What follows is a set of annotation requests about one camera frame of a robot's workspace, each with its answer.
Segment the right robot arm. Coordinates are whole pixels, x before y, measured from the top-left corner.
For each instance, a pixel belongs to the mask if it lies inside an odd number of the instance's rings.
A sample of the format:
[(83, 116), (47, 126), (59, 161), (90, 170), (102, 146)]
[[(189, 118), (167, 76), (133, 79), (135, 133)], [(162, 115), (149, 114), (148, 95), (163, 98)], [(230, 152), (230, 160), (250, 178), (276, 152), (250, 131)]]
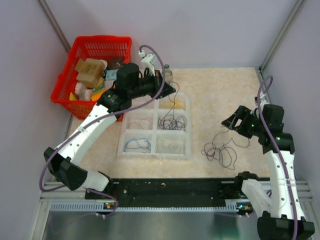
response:
[(254, 173), (241, 172), (233, 192), (247, 197), (257, 215), (257, 232), (261, 240), (307, 240), (315, 233), (315, 224), (306, 220), (300, 205), (294, 173), (295, 145), (291, 134), (283, 131), (284, 109), (265, 104), (250, 110), (241, 105), (222, 121), (228, 130), (251, 139), (258, 138), (269, 168), (271, 195)]

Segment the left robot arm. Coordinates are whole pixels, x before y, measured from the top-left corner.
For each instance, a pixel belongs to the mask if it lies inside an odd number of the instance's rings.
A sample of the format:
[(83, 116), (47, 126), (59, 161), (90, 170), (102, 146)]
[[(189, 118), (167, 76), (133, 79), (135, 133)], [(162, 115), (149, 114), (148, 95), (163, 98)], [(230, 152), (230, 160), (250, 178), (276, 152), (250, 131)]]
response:
[(105, 129), (125, 112), (134, 110), (134, 99), (150, 96), (154, 101), (175, 92), (160, 70), (150, 73), (149, 68), (145, 68), (141, 73), (137, 64), (125, 63), (117, 70), (112, 87), (102, 93), (77, 130), (56, 148), (44, 151), (48, 171), (71, 191), (93, 189), (102, 198), (109, 198), (114, 191), (111, 179), (101, 172), (80, 167), (86, 152)]

